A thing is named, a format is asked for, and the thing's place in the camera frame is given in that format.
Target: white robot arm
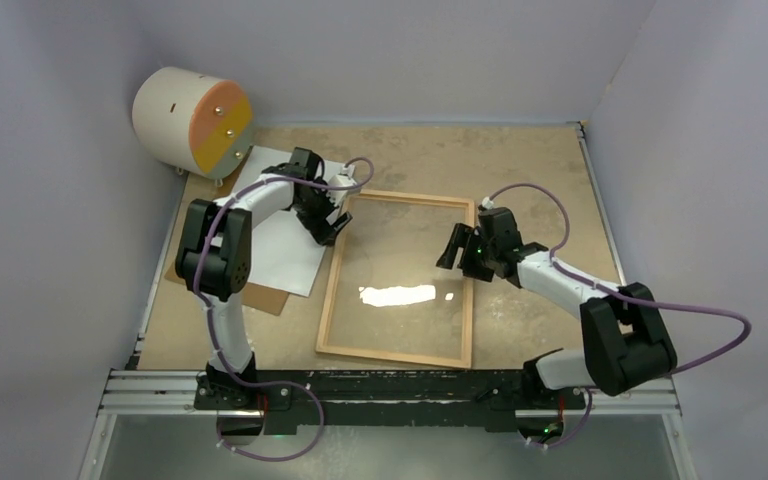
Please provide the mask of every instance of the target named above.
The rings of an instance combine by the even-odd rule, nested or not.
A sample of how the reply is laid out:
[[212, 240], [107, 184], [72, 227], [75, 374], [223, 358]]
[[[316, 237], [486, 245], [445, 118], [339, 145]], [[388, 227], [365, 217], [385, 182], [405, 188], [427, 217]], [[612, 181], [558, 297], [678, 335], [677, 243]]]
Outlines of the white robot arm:
[[[351, 190], [325, 191], [289, 181], [264, 181], [270, 177], [289, 176], [336, 187], [356, 184], [351, 177], [353, 168], [344, 168], [326, 183], [322, 177], [316, 176], [320, 166], [323, 166], [322, 158], [310, 150], [296, 148], [290, 162], [265, 170], [255, 182], [262, 186], [237, 198], [223, 217], [219, 231], [211, 241], [199, 282], [199, 290], [212, 304], [216, 338], [233, 371], [226, 371], [215, 351], [208, 362], [214, 369], [240, 373], [252, 359], [240, 298], [250, 272], [252, 230], [275, 212], [293, 208], [314, 241], [320, 245], [333, 245], [336, 235], [351, 220], [348, 213], [340, 215], [340, 206], [346, 195], [354, 193]], [[213, 202], [195, 200], [189, 207], [175, 271], [191, 291], [207, 228], [219, 209], [233, 199], [234, 196]]]
[[[675, 350], [658, 310], [627, 305], [595, 288], [599, 285], [627, 297], [652, 300], [644, 285], [622, 287], [599, 280], [554, 258], [539, 243], [524, 245], [507, 208], [483, 208], [478, 221], [475, 228], [455, 225], [438, 267], [453, 268], [463, 249], [457, 267], [464, 276], [485, 282], [494, 276], [505, 279], [549, 299], [581, 322], [583, 349], [549, 352], [525, 362], [524, 374], [536, 392], [595, 386], [618, 395], [675, 368]], [[631, 326], [631, 332], [623, 333], [619, 323]]]

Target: white paper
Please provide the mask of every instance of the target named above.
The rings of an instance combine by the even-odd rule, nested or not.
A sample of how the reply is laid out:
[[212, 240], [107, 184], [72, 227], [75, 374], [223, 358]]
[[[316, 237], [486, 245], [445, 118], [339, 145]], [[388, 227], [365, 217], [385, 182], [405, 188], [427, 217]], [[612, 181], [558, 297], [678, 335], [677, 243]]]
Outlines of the white paper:
[[[232, 191], [236, 193], [254, 183], [266, 167], [288, 161], [290, 152], [253, 147]], [[326, 160], [323, 177], [331, 178], [340, 172], [342, 166], [341, 163]], [[325, 247], [313, 241], [295, 212], [276, 212], [252, 231], [249, 281], [307, 297], [324, 253]]]

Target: rectangular wooden frame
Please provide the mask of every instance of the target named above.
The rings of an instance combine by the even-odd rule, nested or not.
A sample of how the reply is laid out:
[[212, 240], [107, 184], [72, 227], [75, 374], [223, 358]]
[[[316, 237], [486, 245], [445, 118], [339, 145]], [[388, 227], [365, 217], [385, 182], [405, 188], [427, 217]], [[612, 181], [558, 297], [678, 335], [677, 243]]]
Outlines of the rectangular wooden frame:
[[[363, 190], [359, 194], [348, 197], [346, 199], [343, 206], [344, 211], [348, 211], [351, 208], [352, 201], [355, 198], [381, 200], [384, 202], [410, 203], [414, 205], [459, 207], [465, 210], [464, 223], [469, 226], [475, 226], [475, 202], [467, 198], [384, 192], [379, 190]], [[435, 357], [432, 355], [396, 353], [388, 352], [385, 350], [328, 345], [328, 336], [331, 333], [331, 318], [334, 315], [337, 282], [340, 278], [340, 268], [343, 263], [343, 252], [346, 249], [346, 237], [347, 235], [339, 235], [337, 237], [337, 243], [334, 245], [334, 256], [331, 259], [331, 271], [328, 275], [328, 286], [325, 290], [325, 305], [322, 307], [322, 318], [319, 322], [319, 335], [316, 339], [316, 351], [320, 353], [374, 358], [378, 360], [389, 360], [395, 362], [418, 363], [423, 365], [435, 365], [452, 368], [470, 368], [472, 366], [473, 281], [471, 278], [467, 277], [463, 278], [463, 328], [461, 329], [460, 358]]]

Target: glass panel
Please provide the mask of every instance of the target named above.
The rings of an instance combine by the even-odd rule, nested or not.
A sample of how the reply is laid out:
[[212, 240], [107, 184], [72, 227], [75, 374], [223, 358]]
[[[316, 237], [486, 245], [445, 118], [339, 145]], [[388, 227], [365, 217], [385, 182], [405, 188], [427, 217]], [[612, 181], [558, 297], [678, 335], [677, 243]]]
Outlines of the glass panel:
[[[573, 442], [545, 454], [517, 434], [481, 428], [326, 427], [307, 455], [265, 463], [216, 448], [214, 417], [119, 416], [102, 478], [647, 480], [678, 478], [660, 416], [591, 417]], [[298, 451], [298, 435], [261, 437], [264, 455]]]
[[354, 199], [351, 211], [328, 344], [460, 358], [463, 276], [434, 265], [464, 209]]

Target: cylindrical object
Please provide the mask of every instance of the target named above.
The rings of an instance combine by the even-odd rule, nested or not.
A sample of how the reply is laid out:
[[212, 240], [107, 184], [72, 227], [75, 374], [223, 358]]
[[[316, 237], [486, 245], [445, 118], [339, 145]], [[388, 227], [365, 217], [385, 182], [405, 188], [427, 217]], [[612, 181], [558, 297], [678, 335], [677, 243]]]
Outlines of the cylindrical object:
[[[237, 292], [228, 301], [222, 302], [218, 297], [208, 295], [213, 304], [213, 329], [225, 360], [234, 369], [229, 374], [240, 373], [246, 369], [252, 358], [252, 349], [246, 337], [246, 326], [243, 323], [243, 305], [240, 298], [242, 293]], [[213, 352], [208, 361], [211, 367], [225, 372], [225, 365], [219, 359], [219, 353]]]
[[251, 104], [239, 85], [175, 67], [143, 83], [131, 117], [156, 159], [210, 179], [237, 168], [254, 137]]

